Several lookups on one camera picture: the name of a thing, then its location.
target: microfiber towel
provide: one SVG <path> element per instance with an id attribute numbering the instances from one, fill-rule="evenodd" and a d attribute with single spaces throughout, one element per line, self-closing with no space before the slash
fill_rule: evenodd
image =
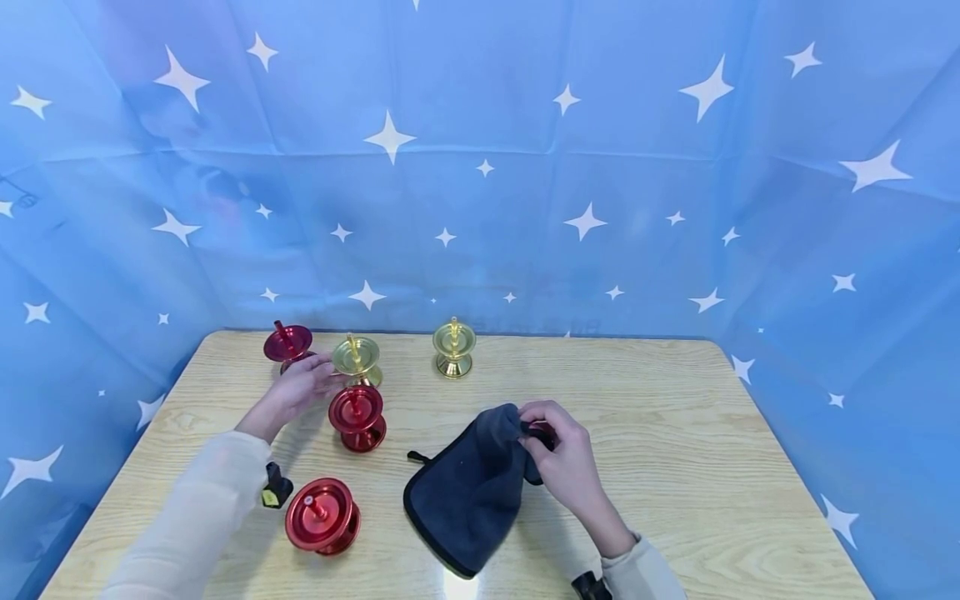
<path id="1" fill-rule="evenodd" d="M 514 404 L 484 411 L 403 491 L 403 508 L 430 549 L 459 575 L 480 572 L 514 525 L 523 480 L 542 485 Z"/>

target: black object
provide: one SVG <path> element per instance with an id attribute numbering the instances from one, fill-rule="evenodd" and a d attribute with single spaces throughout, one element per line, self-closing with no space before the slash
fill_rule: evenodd
<path id="1" fill-rule="evenodd" d="M 403 508 L 423 541 L 451 569 L 471 578 L 507 537 L 520 509 L 523 480 L 542 485 L 533 459 L 517 440 L 514 404 L 484 411 L 403 491 Z"/>
<path id="2" fill-rule="evenodd" d="M 267 465 L 267 486 L 260 493 L 260 501 L 268 509 L 279 509 L 294 492 L 294 482 L 283 476 L 280 465 Z"/>
<path id="3" fill-rule="evenodd" d="M 597 581 L 593 571 L 587 571 L 573 580 L 571 584 L 581 600 L 613 600 L 613 595 L 604 584 L 603 578 Z"/>
<path id="4" fill-rule="evenodd" d="M 554 448 L 557 447 L 557 440 L 554 437 L 553 427 L 548 425 L 546 422 L 522 422 L 520 424 L 520 432 L 525 436 L 537 438 L 541 443 L 543 443 L 546 449 L 550 450 L 551 452 L 553 452 Z"/>

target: sleeve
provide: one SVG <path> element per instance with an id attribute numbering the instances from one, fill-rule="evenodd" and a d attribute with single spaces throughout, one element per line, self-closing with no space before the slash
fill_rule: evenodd
<path id="1" fill-rule="evenodd" d="M 110 577 L 102 600 L 202 598 L 230 536 L 258 504 L 270 446 L 237 431 L 210 440 Z"/>
<path id="2" fill-rule="evenodd" d="M 615 559 L 601 559 L 613 600 L 686 600 L 680 580 L 662 554 L 634 533 L 636 546 Z"/>

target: wooden table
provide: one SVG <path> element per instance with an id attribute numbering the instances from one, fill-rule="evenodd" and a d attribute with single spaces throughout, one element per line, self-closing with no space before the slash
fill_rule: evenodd
<path id="1" fill-rule="evenodd" d="M 43 598 L 93 598 L 203 443 L 232 428 L 276 376 L 266 332 L 206 338 L 60 566 Z M 298 486 L 348 483 L 363 512 L 334 559 L 296 550 L 285 511 L 257 509 L 234 537 L 208 598 L 573 597 L 599 568 L 584 530 L 544 488 L 526 486 L 516 525 L 483 572 L 444 569 L 403 512 L 418 465 L 481 410 L 553 397 L 591 432 L 604 485 L 625 519 L 680 576 L 689 597 L 869 598 L 819 509 L 720 349 L 709 342 L 481 337 L 457 381 L 433 370 L 429 336 L 372 335 L 381 348 L 388 433 L 345 450 L 325 406 L 291 423 L 275 460 Z M 343 338 L 318 334 L 314 349 Z"/>

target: blue backdrop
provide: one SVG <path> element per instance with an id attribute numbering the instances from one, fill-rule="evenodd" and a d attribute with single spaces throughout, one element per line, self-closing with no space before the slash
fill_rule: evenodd
<path id="1" fill-rule="evenodd" d="M 958 18 L 6 0 L 0 597 L 206 333 L 451 314 L 716 341 L 874 594 L 960 597 Z"/>

